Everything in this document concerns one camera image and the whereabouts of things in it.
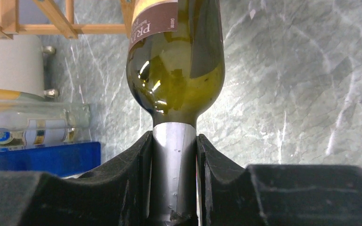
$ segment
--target white cylinder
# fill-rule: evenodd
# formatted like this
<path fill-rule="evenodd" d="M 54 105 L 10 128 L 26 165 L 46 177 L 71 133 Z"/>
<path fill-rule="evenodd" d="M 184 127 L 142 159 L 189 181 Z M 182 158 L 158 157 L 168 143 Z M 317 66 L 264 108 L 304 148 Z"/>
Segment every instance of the white cylinder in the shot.
<path fill-rule="evenodd" d="M 0 40 L 0 89 L 44 97 L 42 43 L 36 35 Z"/>

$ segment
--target marble wall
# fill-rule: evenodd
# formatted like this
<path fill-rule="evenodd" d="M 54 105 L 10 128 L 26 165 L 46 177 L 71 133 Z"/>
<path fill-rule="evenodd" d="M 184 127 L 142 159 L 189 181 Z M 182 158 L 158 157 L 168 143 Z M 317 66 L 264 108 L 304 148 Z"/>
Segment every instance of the marble wall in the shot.
<path fill-rule="evenodd" d="M 362 0 L 220 2 L 226 81 L 198 133 L 242 166 L 362 166 Z M 116 0 L 77 0 L 75 11 L 78 23 L 122 23 Z M 42 40 L 58 49 L 48 85 L 59 101 L 91 103 L 79 138 L 102 142 L 104 161 L 151 129 L 127 86 L 125 35 Z"/>

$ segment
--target bottle label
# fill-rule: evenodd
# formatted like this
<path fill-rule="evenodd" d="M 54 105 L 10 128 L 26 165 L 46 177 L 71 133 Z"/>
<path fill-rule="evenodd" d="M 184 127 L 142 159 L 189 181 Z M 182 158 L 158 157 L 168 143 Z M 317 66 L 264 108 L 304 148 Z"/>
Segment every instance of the bottle label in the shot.
<path fill-rule="evenodd" d="M 65 120 L 29 120 L 23 134 L 24 146 L 63 142 L 67 136 L 65 127 Z"/>
<path fill-rule="evenodd" d="M 178 0 L 136 0 L 129 50 L 156 33 L 177 31 Z"/>

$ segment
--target metal knob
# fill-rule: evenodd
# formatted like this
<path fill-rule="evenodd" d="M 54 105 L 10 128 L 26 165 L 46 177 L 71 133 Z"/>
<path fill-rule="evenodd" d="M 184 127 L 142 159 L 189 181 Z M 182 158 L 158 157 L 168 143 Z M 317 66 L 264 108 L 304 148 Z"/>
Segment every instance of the metal knob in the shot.
<path fill-rule="evenodd" d="M 56 49 L 53 46 L 44 46 L 42 51 L 48 55 L 53 55 L 56 53 Z"/>
<path fill-rule="evenodd" d="M 59 94 L 59 90 L 57 89 L 47 89 L 44 91 L 44 95 L 49 98 L 57 98 Z"/>

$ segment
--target clear glass bottle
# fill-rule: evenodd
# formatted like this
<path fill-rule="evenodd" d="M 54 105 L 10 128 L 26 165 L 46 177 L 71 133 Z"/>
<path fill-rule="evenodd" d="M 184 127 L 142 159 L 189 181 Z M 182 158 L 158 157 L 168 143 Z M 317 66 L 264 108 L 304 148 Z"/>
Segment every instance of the clear glass bottle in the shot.
<path fill-rule="evenodd" d="M 0 101 L 0 148 L 71 142 L 89 121 L 84 104 Z"/>
<path fill-rule="evenodd" d="M 135 6 L 126 71 L 131 93 L 153 118 L 152 225 L 197 225 L 196 122 L 224 83 L 219 7 L 218 0 Z"/>

